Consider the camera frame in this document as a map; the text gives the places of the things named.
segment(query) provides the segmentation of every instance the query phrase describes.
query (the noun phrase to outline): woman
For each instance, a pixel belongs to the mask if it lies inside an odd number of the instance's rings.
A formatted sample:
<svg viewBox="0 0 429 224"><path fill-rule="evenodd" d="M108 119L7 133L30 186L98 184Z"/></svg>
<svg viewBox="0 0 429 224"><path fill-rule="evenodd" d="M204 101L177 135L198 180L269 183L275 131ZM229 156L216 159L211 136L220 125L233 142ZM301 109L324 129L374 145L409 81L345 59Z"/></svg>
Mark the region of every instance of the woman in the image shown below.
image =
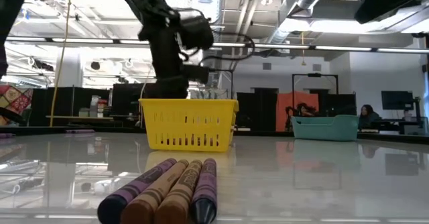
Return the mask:
<svg viewBox="0 0 429 224"><path fill-rule="evenodd" d="M361 108L361 116L359 116L359 129L369 128L374 121L380 119L380 116L374 112L372 106L363 105Z"/></svg>
<svg viewBox="0 0 429 224"><path fill-rule="evenodd" d="M305 103L300 103L296 106L298 110L298 116L302 117L314 117L317 115L316 108L310 107Z"/></svg>

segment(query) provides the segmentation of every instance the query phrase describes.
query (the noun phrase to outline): brown crayon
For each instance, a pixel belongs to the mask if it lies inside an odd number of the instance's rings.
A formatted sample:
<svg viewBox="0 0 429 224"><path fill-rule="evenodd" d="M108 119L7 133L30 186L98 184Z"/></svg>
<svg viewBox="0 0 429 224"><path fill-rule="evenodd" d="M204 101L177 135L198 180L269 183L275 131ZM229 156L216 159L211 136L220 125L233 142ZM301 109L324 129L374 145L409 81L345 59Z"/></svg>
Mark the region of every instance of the brown crayon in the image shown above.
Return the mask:
<svg viewBox="0 0 429 224"><path fill-rule="evenodd" d="M201 167L200 160L189 164L155 212L155 224L187 224L189 204Z"/></svg>
<svg viewBox="0 0 429 224"><path fill-rule="evenodd" d="M156 209L188 165L180 160L131 201L122 212L121 224L153 223Z"/></svg>

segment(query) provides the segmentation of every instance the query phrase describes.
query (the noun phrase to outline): wall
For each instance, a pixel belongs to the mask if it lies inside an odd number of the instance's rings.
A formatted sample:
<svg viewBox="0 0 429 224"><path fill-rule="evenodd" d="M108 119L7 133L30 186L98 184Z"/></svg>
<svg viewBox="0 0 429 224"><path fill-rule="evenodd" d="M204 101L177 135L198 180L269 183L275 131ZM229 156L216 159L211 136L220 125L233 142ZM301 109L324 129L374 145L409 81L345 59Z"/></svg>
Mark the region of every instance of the wall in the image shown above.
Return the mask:
<svg viewBox="0 0 429 224"><path fill-rule="evenodd" d="M418 48L416 44L408 46ZM351 90L356 92L357 107L370 104L383 118L403 117L402 111L384 111L381 91L412 91L424 96L424 75L418 54L380 54L351 52Z"/></svg>
<svg viewBox="0 0 429 224"><path fill-rule="evenodd" d="M271 63L271 70L262 70L262 63ZM321 64L320 73L329 74L329 62L325 62L321 57L305 58L306 65L302 66L302 58L295 59L259 56L251 57L238 63L234 71L234 89L239 93L250 93L252 88L278 88L280 93L292 91L292 74L312 73L313 64ZM230 62L223 62L223 68L228 68ZM230 89L231 83L222 77L221 87ZM297 91L304 89L330 89L335 90L335 79L329 78L308 78L306 76L295 77L295 88Z"/></svg>
<svg viewBox="0 0 429 224"><path fill-rule="evenodd" d="M350 53L345 53L332 60L329 64L330 73L339 78L339 93L351 94Z"/></svg>

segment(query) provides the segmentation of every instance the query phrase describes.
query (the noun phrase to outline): crayon tip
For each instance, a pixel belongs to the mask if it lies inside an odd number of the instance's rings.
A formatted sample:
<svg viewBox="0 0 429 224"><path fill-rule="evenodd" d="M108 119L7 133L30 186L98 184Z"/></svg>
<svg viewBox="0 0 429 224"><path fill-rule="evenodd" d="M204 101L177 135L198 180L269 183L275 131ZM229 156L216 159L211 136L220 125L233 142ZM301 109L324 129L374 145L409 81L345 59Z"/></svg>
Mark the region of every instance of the crayon tip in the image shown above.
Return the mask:
<svg viewBox="0 0 429 224"><path fill-rule="evenodd" d="M195 224L210 224L216 218L216 205L208 199L199 199L190 207Z"/></svg>
<svg viewBox="0 0 429 224"><path fill-rule="evenodd" d="M107 197L97 210L99 221L102 224L116 224L121 222L121 213L127 206L127 201L121 197Z"/></svg>

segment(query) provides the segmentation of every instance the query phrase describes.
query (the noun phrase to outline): plastic basket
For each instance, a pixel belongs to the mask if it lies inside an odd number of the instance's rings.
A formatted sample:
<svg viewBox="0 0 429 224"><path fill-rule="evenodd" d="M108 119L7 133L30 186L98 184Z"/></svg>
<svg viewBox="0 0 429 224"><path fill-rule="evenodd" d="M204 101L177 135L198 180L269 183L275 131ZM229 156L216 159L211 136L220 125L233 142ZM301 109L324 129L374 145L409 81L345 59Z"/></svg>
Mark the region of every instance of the plastic basket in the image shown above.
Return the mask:
<svg viewBox="0 0 429 224"><path fill-rule="evenodd" d="M359 117L292 117L294 136L298 139L355 141Z"/></svg>
<svg viewBox="0 0 429 224"><path fill-rule="evenodd" d="M233 138L236 100L140 99L153 150L226 152Z"/></svg>

